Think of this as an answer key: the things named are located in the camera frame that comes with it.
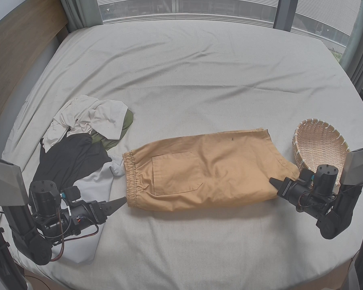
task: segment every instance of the black garment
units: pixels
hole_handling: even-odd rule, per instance
[[[100,169],[110,162],[101,142],[92,144],[88,133],[72,134],[56,143],[46,153],[40,140],[39,166],[33,181],[53,181],[59,191],[71,187],[75,181]],[[29,204],[33,208],[31,195]]]

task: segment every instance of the wooden headboard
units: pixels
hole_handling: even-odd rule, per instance
[[[0,114],[48,43],[67,35],[67,22],[60,0],[26,0],[0,21]]]

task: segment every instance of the floor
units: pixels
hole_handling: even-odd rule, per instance
[[[291,288],[290,290],[322,290],[323,288],[338,289],[344,281],[344,277],[348,271],[350,263],[351,260],[342,264],[338,268],[335,268],[332,272],[319,279]],[[46,277],[41,277],[29,271],[25,271],[25,276],[32,284],[34,290],[72,290],[62,287]]]

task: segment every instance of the basket rim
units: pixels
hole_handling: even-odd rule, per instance
[[[321,120],[319,118],[308,118],[308,119],[304,119],[303,121],[301,121],[297,128],[295,129],[295,134],[293,135],[293,139],[292,139],[292,143],[293,143],[293,148],[296,149],[296,151],[294,151],[294,154],[295,154],[295,159],[296,159],[296,156],[298,155],[298,158],[299,158],[299,162],[300,164],[298,165],[298,167],[300,167],[301,165],[303,165],[304,167],[306,167],[307,169],[311,170],[311,168],[305,163],[305,160],[304,158],[301,156],[301,151],[299,150],[297,144],[297,134],[298,134],[298,130],[300,129],[301,126],[305,125],[307,122],[311,122],[313,123],[314,121],[316,121],[316,123],[319,123],[321,122],[322,124],[321,125],[324,125],[325,123],[327,124],[327,128],[333,128],[333,131],[332,132],[337,132],[339,134],[339,137],[338,138],[342,138],[344,141],[342,144],[345,144],[346,146],[346,151],[350,152],[351,150],[349,149],[349,146],[345,140],[345,138],[343,137],[343,135],[338,131],[336,130],[336,128],[334,126],[332,126],[330,123],[327,123],[326,121],[324,120]]]

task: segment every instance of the bed sheet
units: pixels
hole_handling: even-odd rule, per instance
[[[291,140],[306,118],[331,123],[351,149],[363,147],[363,103],[318,40],[214,21],[147,21],[85,28],[63,41],[30,93],[3,158],[25,185],[39,139],[80,94],[124,102],[134,122],[113,153],[170,137],[267,128],[294,161]],[[114,178],[110,200],[124,196]],[[75,289],[286,289],[352,257],[363,237],[363,192],[348,229],[326,240],[316,220],[287,201],[175,213],[124,205],[108,218],[91,264],[59,260],[25,268]]]

